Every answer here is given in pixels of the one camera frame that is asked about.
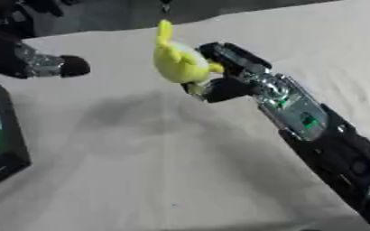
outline plush toy ear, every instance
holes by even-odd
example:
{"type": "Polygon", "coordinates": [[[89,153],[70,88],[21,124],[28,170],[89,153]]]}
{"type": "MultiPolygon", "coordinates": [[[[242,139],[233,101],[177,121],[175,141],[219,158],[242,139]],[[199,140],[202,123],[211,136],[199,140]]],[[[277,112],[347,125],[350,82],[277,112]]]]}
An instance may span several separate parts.
{"type": "Polygon", "coordinates": [[[208,69],[210,72],[216,72],[216,73],[223,73],[225,72],[225,68],[219,63],[216,62],[210,62],[208,69]]]}
{"type": "Polygon", "coordinates": [[[157,37],[160,41],[168,42],[172,37],[172,24],[167,20],[161,20],[158,25],[157,37]]]}

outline yellow plush toy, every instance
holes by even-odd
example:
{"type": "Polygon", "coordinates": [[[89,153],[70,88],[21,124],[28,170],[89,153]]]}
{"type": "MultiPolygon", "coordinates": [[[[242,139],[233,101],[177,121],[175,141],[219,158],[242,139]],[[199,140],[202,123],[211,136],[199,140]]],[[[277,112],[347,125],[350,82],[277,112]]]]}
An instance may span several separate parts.
{"type": "Polygon", "coordinates": [[[162,76],[173,83],[190,83],[191,91],[200,91],[197,84],[208,79],[210,72],[224,71],[220,64],[209,63],[191,47],[171,41],[172,24],[160,21],[157,44],[154,50],[154,66],[162,76]]]}

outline mechanical hand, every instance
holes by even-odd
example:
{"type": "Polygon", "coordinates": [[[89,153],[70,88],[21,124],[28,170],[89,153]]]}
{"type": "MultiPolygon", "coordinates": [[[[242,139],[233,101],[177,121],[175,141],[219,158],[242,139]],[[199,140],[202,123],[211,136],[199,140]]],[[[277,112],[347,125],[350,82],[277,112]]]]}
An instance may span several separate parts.
{"type": "Polygon", "coordinates": [[[18,79],[32,77],[76,77],[90,72],[88,63],[77,56],[39,53],[22,41],[0,33],[0,74],[18,79]]]}
{"type": "Polygon", "coordinates": [[[218,102],[254,97],[284,141],[370,224],[370,141],[294,79],[273,73],[271,64],[254,54],[230,43],[210,43],[198,51],[225,68],[224,77],[210,81],[199,98],[218,102]]]}

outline table surface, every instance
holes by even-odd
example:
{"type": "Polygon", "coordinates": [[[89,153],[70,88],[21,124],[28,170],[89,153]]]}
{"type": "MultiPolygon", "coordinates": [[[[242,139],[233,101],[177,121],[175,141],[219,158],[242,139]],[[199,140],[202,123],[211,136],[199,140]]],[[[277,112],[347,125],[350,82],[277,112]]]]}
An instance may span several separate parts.
{"type": "MultiPolygon", "coordinates": [[[[176,25],[294,76],[370,138],[370,0],[176,25]]],[[[155,28],[29,40],[92,73],[17,80],[33,166],[0,185],[0,231],[368,230],[278,137],[250,98],[207,105],[153,68],[155,28]]]]}

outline dark background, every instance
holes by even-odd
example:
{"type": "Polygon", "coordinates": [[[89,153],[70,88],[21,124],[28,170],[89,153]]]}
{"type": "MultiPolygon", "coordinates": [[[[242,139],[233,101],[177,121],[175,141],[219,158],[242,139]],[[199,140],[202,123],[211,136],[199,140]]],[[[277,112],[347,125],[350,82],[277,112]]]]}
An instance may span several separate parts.
{"type": "MultiPolygon", "coordinates": [[[[168,18],[188,23],[220,14],[329,1],[332,0],[173,0],[168,18]]],[[[39,36],[154,27],[163,18],[158,0],[82,0],[61,8],[65,13],[61,18],[32,12],[39,36]]]]}

